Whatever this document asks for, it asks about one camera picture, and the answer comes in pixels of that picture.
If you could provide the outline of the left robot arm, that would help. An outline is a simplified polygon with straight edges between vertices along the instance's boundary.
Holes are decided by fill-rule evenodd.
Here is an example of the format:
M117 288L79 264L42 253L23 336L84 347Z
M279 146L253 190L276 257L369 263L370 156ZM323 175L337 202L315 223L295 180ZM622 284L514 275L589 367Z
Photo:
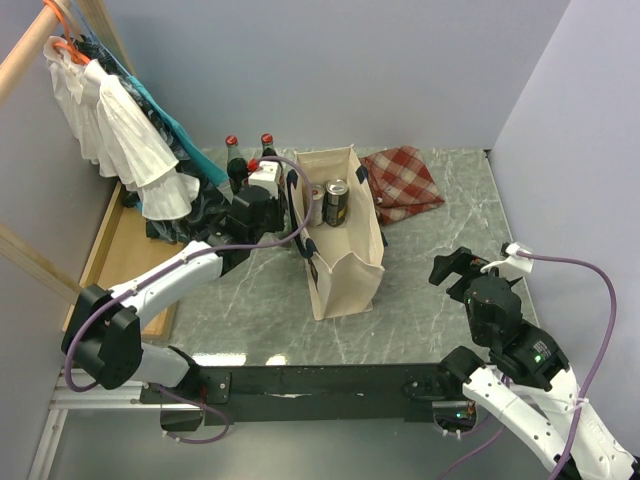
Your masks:
M107 390L129 380L164 386L176 401L193 399L200 388L197 365L175 348L146 344L146 325L196 287L219 279L244 262L266 233L284 228L286 196L246 185L202 239L139 277L103 289L84 288L74 307L61 350L64 375L76 392L73 367Z

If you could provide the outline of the tall dark can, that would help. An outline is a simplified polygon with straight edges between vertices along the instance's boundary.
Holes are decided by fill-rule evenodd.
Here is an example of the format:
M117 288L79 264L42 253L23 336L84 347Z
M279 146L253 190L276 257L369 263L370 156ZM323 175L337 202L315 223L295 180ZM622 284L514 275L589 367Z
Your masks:
M344 180L335 179L325 186L324 221L331 227L342 225L346 219L349 187Z

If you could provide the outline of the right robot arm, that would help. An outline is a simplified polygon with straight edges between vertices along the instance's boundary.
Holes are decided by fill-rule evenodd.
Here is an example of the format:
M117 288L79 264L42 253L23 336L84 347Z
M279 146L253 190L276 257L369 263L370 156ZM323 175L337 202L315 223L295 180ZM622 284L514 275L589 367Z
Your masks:
M434 259L430 283L458 275L447 293L464 306L473 343L489 351L487 361L466 347L452 351L439 364L441 392L486 409L552 479L638 478L638 457L615 439L587 398L615 326L616 294L609 294L608 325L594 364L578 381L553 337L524 319L513 290L537 255L518 243L505 244L501 255L490 262L460 247Z

